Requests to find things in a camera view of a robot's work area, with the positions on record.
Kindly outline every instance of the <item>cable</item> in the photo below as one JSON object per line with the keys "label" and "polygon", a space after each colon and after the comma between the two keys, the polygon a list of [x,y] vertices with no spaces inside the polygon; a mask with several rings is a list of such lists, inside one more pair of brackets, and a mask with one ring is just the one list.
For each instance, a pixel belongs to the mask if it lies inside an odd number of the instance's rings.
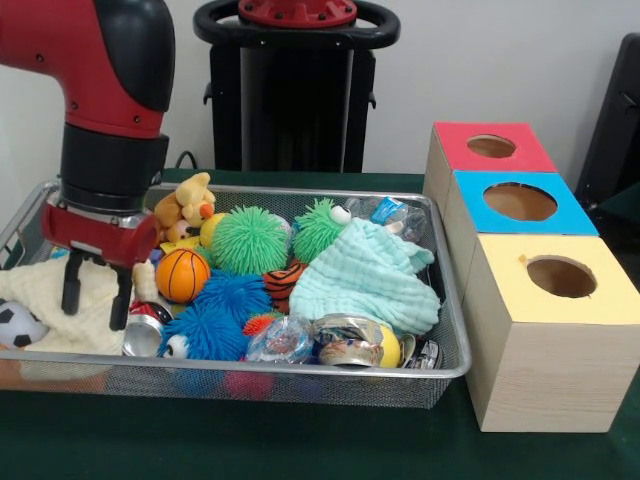
{"label": "cable", "polygon": [[196,160],[196,157],[193,155],[193,153],[191,153],[189,150],[185,150],[184,152],[182,152],[180,154],[180,156],[178,157],[178,160],[176,160],[176,168],[180,168],[182,166],[182,161],[185,159],[185,157],[189,157],[189,160],[191,160],[191,167],[194,169],[198,169],[198,161]]}

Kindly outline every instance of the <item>basketball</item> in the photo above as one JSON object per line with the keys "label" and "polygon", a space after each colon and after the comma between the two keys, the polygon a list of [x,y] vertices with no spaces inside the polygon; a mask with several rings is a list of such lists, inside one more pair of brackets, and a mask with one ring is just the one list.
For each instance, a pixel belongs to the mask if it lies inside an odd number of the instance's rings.
{"label": "basketball", "polygon": [[210,275],[209,265],[202,255],[178,248],[158,263],[156,283],[167,300],[189,303],[204,288]]}

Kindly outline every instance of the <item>red box lid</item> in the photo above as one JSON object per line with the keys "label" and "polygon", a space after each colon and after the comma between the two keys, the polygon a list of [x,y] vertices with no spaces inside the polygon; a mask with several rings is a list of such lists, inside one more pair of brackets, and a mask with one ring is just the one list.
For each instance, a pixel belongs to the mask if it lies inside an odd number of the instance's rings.
{"label": "red box lid", "polygon": [[527,123],[437,122],[435,129],[452,170],[556,172]]}

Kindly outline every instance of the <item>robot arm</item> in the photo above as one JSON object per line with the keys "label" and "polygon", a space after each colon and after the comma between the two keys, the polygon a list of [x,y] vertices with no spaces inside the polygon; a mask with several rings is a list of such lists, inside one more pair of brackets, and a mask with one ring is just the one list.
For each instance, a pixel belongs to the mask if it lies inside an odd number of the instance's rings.
{"label": "robot arm", "polygon": [[166,157],[174,62],[163,0],[0,0],[0,64],[49,75],[64,93],[61,189],[42,217],[47,239],[72,251],[63,309],[77,311],[82,259],[108,263],[120,284],[114,330],[126,324],[130,270],[155,241],[142,210]]}

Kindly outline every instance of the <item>blue box lid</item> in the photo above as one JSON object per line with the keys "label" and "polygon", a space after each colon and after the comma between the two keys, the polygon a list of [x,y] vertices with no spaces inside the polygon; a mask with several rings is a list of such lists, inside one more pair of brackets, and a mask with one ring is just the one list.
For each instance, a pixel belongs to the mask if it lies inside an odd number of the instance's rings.
{"label": "blue box lid", "polygon": [[480,233],[598,235],[557,173],[454,174]]}

